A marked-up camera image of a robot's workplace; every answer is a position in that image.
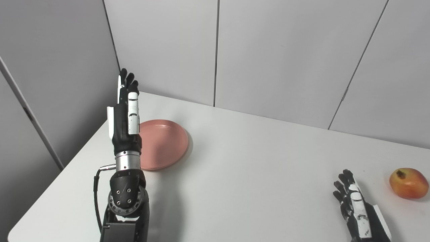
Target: robotic hand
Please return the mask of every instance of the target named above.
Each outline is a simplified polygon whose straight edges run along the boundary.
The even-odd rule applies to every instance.
[[[134,74],[127,75],[127,70],[123,68],[118,77],[117,104],[107,107],[109,137],[114,145],[116,164],[99,169],[99,172],[116,169],[110,180],[111,191],[103,225],[98,216],[95,195],[96,215],[101,229],[100,242],[147,241],[149,198],[140,166],[142,139],[139,135],[138,96],[138,82],[134,80]],[[137,219],[118,220],[117,216]]]
[[[347,222],[351,242],[390,242],[391,234],[377,205],[370,205],[349,170],[344,170],[335,181],[338,189],[333,195],[341,204],[341,213]]]

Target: table surface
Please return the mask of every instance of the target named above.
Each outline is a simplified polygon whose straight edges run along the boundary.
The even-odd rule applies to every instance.
[[[145,172],[148,242],[350,240],[333,182],[350,169],[366,200],[378,204],[393,242],[425,241],[429,195],[411,201],[391,191],[396,168],[430,174],[430,150],[141,93],[141,121],[169,119],[190,136],[175,165]],[[100,240],[92,183],[114,163],[103,124],[9,234],[10,242]],[[99,207],[107,204],[101,173]]]

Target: wall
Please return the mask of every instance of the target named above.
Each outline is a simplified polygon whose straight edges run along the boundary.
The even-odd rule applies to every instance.
[[[213,105],[217,0],[105,0],[121,67],[140,91]]]
[[[60,170],[1,73],[0,111],[0,241],[6,241]]]
[[[116,99],[119,69],[103,2],[3,0],[0,33],[0,55],[68,164]]]
[[[430,148],[430,3],[390,0],[330,129]]]

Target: black cable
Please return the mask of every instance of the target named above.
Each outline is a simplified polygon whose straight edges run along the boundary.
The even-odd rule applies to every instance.
[[[100,178],[100,170],[97,170],[97,173],[94,176],[94,208],[95,208],[95,216],[97,217],[98,229],[101,232],[101,219],[100,212],[98,211],[98,202],[97,202],[97,190],[98,190],[98,179]]]

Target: silver cylindrical joint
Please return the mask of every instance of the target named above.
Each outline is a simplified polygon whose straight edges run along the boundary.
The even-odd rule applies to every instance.
[[[115,155],[117,171],[140,169],[140,155],[136,151],[123,151]]]

